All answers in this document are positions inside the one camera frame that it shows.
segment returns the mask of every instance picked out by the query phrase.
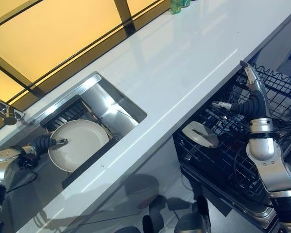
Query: dish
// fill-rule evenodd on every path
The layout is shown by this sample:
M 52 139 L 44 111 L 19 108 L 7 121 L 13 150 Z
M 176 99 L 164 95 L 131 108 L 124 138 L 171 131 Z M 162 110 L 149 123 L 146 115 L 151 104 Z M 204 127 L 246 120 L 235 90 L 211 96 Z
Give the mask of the dish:
M 66 145 L 49 148 L 51 161 L 60 169 L 73 172 L 108 141 L 108 135 L 98 124 L 89 120 L 72 120 L 58 127 L 52 139 L 66 138 Z
M 183 128 L 182 132 L 189 139 L 204 147 L 216 148 L 219 146 L 217 135 L 199 122 L 192 121 Z

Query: sink basin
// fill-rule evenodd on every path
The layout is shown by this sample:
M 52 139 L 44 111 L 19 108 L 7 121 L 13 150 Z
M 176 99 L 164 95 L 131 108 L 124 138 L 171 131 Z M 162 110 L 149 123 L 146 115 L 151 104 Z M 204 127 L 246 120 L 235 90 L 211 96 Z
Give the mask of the sink basin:
M 109 133 L 110 141 L 73 173 L 60 170 L 47 154 L 41 155 L 39 165 L 34 169 L 38 179 L 10 193 L 4 202 L 4 205 L 9 207 L 3 207 L 1 221 L 13 223 L 10 227 L 14 232 L 40 212 L 147 116 L 99 73 L 93 72 L 84 80 L 61 98 L 50 103 L 32 124 L 5 142 L 0 150 L 16 144 L 24 146 L 46 131 L 52 132 L 67 121 L 75 119 L 99 123 Z M 11 187 L 32 179 L 32 176 L 24 171 L 13 171 L 11 174 L 13 174 Z

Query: faucet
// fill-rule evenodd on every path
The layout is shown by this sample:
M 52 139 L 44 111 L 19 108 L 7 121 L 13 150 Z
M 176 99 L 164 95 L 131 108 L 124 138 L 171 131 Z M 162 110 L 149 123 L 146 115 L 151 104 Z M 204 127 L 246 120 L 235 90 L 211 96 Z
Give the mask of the faucet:
M 25 114 L 22 111 L 0 100 L 0 117 L 2 117 L 5 125 L 14 125 L 17 120 L 22 119 L 24 116 Z

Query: kitchen counter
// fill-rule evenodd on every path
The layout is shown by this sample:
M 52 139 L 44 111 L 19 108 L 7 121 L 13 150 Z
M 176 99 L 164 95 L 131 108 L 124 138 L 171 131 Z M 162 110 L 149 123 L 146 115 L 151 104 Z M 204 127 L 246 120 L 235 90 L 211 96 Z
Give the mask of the kitchen counter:
M 187 118 L 291 19 L 291 0 L 198 0 L 178 15 L 165 12 L 25 111 L 32 119 L 94 70 L 147 117 L 18 232 L 64 230 L 101 204 Z M 0 146 L 23 130 L 0 130 Z M 69 229 L 78 224 L 78 218 Z

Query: dishwasher basket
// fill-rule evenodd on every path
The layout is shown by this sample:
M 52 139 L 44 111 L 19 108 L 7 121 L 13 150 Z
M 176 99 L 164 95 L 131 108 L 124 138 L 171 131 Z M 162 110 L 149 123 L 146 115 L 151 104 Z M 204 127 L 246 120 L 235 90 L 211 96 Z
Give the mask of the dishwasher basket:
M 291 78 L 256 67 L 267 91 L 274 128 L 279 144 L 285 150 L 291 143 Z M 214 100 L 243 102 L 248 100 L 247 76 L 242 69 L 204 104 L 174 134 L 180 164 L 187 163 L 202 171 L 221 190 L 232 189 L 256 201 L 267 201 L 266 192 L 254 163 L 248 158 L 245 146 L 249 123 L 246 118 L 211 106 Z M 210 149 L 187 138 L 182 129 L 192 120 L 210 128 L 219 139 L 219 147 Z

